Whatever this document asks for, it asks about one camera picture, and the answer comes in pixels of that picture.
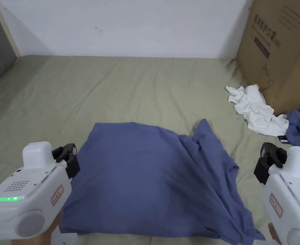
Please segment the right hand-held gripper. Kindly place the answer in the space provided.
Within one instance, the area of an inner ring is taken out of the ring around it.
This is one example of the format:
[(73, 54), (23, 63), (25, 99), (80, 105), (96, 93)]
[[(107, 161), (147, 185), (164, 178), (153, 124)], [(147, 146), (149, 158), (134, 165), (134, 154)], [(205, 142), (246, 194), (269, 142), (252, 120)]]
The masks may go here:
[(264, 142), (254, 170), (262, 201), (281, 245), (300, 245), (300, 147)]

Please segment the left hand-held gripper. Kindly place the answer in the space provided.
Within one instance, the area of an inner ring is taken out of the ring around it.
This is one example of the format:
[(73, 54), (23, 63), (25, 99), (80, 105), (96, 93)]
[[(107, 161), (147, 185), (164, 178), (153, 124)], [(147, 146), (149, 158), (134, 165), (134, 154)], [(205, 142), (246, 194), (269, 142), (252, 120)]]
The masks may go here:
[(44, 233), (69, 198), (71, 181), (80, 171), (74, 143), (56, 149), (49, 142), (30, 143), (22, 158), (23, 167), (0, 184), (0, 240)]

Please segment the person's right hand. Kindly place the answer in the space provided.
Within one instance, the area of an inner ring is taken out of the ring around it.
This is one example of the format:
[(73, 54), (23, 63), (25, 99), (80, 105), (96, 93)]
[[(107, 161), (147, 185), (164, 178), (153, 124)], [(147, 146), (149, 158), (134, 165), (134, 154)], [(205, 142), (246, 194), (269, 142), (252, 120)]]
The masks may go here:
[(269, 232), (270, 232), (270, 235), (271, 235), (272, 239), (274, 241), (276, 241), (278, 244), (280, 244), (279, 237), (278, 237), (277, 232), (276, 232), (276, 230), (275, 230), (272, 223), (268, 223), (268, 229), (269, 229)]

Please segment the person's left hand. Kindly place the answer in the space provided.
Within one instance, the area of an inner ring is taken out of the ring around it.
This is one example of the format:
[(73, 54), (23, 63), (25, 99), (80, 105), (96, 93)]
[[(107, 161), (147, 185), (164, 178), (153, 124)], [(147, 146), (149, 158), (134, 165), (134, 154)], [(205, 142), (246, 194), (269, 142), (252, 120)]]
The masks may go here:
[(11, 240), (11, 244), (12, 245), (50, 245), (52, 233), (59, 225), (62, 216), (63, 216), (63, 209), (59, 211), (59, 213), (57, 214), (56, 218), (52, 222), (51, 226), (47, 229), (47, 231), (34, 238)]

